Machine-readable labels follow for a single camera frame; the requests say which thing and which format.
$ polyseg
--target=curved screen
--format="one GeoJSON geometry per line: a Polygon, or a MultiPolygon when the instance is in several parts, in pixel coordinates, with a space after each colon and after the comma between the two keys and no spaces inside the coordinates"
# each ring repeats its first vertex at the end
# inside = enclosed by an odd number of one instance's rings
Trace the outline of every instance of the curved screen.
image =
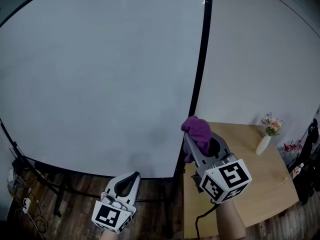
{"type": "Polygon", "coordinates": [[[0,117],[36,161],[172,177],[204,0],[33,0],[0,28],[0,117]]]}

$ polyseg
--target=white backdrop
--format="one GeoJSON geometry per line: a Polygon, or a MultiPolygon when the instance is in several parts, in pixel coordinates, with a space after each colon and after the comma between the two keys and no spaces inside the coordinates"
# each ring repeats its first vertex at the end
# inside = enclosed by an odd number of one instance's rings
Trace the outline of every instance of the white backdrop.
{"type": "Polygon", "coordinates": [[[320,103],[319,53],[320,38],[280,1],[213,0],[196,115],[258,124],[273,112],[284,120],[276,143],[298,140],[320,103]]]}
{"type": "Polygon", "coordinates": [[[0,28],[0,117],[27,157],[172,177],[203,0],[34,0],[0,28]]]}

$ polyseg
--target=black cable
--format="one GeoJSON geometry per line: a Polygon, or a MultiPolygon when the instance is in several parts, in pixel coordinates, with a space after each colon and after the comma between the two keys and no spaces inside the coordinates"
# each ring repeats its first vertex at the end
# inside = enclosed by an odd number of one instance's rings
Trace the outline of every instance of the black cable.
{"type": "Polygon", "coordinates": [[[9,147],[10,152],[12,153],[12,155],[14,156],[15,159],[17,159],[17,157],[15,156],[15,154],[12,152],[11,148],[9,147]]]}
{"type": "Polygon", "coordinates": [[[203,218],[203,217],[207,216],[209,213],[213,212],[219,205],[220,205],[219,203],[216,203],[216,204],[214,205],[214,207],[212,207],[210,210],[208,210],[205,214],[202,214],[202,215],[196,217],[196,220],[195,220],[195,230],[196,230],[196,235],[197,235],[197,237],[198,237],[198,240],[200,240],[199,229],[198,229],[198,220],[199,220],[200,218],[203,218]]]}
{"type": "Polygon", "coordinates": [[[22,152],[21,148],[18,145],[16,147],[17,147],[17,149],[19,149],[20,153],[25,156],[25,154],[22,152]]]}
{"type": "Polygon", "coordinates": [[[48,231],[48,227],[49,227],[48,221],[47,221],[42,215],[40,215],[40,217],[41,217],[43,220],[42,220],[42,219],[37,219],[37,220],[35,221],[36,227],[38,228],[38,230],[39,230],[40,233],[46,233],[46,232],[48,231]],[[38,222],[42,222],[42,223],[43,223],[43,225],[44,225],[44,230],[40,230],[40,229],[39,229],[38,222]]]}
{"type": "Polygon", "coordinates": [[[36,197],[35,197],[34,194],[32,194],[29,190],[27,190],[27,191],[33,196],[33,200],[35,201],[36,205],[37,205],[38,208],[39,208],[39,214],[38,214],[38,215],[35,215],[35,216],[33,216],[33,217],[35,218],[35,217],[40,216],[40,217],[43,219],[43,220],[42,220],[42,219],[37,219],[37,220],[35,221],[35,225],[36,225],[36,227],[38,228],[38,231],[39,231],[40,233],[46,233],[46,232],[48,231],[49,224],[48,224],[47,220],[41,215],[41,209],[40,209],[39,204],[37,203],[36,197]],[[39,229],[38,222],[42,222],[42,223],[43,223],[43,225],[44,225],[44,230],[40,230],[40,229],[39,229]]]}

